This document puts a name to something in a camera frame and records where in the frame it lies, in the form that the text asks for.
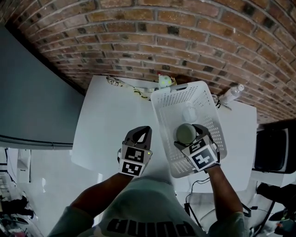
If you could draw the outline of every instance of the chair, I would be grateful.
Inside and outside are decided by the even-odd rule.
[[[260,125],[253,170],[292,174],[296,171],[296,120]]]

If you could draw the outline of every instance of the basket handle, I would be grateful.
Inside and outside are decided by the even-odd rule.
[[[176,86],[170,87],[170,89],[171,89],[171,92],[173,92],[173,91],[185,90],[187,87],[188,87],[188,83],[176,85]]]

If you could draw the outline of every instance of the brick wall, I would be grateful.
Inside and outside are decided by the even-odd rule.
[[[0,23],[19,29],[68,79],[92,75],[205,81],[260,122],[296,117],[296,0],[2,0]]]

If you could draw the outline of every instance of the plastic bottle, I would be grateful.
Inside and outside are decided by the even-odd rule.
[[[223,104],[228,104],[229,102],[235,100],[236,98],[241,96],[241,92],[245,89],[245,87],[241,84],[231,87],[225,94],[220,96],[220,102]]]

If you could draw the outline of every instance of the gray t-shirt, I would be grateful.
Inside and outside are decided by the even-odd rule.
[[[206,234],[178,202],[173,186],[151,179],[132,181],[92,228],[85,212],[66,207],[49,237],[245,237],[244,216],[237,212],[215,222]]]

